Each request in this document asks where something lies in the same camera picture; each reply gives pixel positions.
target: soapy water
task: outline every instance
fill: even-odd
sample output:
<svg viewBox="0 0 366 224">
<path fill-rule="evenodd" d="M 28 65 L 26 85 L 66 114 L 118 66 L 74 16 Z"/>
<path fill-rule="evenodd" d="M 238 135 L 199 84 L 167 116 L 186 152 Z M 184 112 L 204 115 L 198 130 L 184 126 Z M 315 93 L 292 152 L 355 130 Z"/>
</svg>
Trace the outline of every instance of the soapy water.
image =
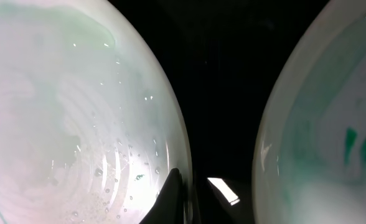
<svg viewBox="0 0 366 224">
<path fill-rule="evenodd" d="M 84 14 L 0 4 L 0 223 L 143 218 L 165 137 L 156 92 L 131 71 Z"/>
<path fill-rule="evenodd" d="M 270 207 L 283 219 L 275 223 L 366 223 L 365 19 L 315 64 L 282 141 Z"/>
</svg>

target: water droplet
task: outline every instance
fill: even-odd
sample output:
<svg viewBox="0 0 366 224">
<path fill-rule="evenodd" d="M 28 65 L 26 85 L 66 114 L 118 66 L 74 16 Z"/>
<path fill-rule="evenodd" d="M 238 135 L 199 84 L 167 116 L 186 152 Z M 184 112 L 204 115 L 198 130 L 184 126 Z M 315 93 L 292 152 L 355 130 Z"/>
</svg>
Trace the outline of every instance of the water droplet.
<svg viewBox="0 0 366 224">
<path fill-rule="evenodd" d="M 95 176 L 96 177 L 101 177 L 103 175 L 103 171 L 99 168 L 96 169 L 95 171 Z"/>
</svg>

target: black background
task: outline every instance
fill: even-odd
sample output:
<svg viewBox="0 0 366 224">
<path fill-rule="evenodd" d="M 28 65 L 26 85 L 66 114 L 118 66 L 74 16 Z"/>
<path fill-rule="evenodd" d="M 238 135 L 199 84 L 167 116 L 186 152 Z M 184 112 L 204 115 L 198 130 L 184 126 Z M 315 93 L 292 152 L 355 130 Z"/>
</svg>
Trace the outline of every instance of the black background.
<svg viewBox="0 0 366 224">
<path fill-rule="evenodd" d="M 202 223 L 231 223 L 206 178 L 251 182 L 256 134 L 271 89 L 327 1 L 111 3 L 149 45 L 174 89 L 189 135 Z"/>
</svg>

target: white ceramic bowl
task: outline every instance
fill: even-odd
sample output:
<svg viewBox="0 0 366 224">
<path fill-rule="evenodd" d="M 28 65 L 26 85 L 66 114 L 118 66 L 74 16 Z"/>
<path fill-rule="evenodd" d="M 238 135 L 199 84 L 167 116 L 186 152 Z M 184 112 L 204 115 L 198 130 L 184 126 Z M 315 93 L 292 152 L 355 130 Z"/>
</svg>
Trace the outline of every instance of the white ceramic bowl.
<svg viewBox="0 0 366 224">
<path fill-rule="evenodd" d="M 138 223 L 174 167 L 179 105 L 108 1 L 0 0 L 0 223 Z"/>
<path fill-rule="evenodd" d="M 253 163 L 258 224 L 366 223 L 366 1 L 335 0 L 291 54 Z"/>
</svg>

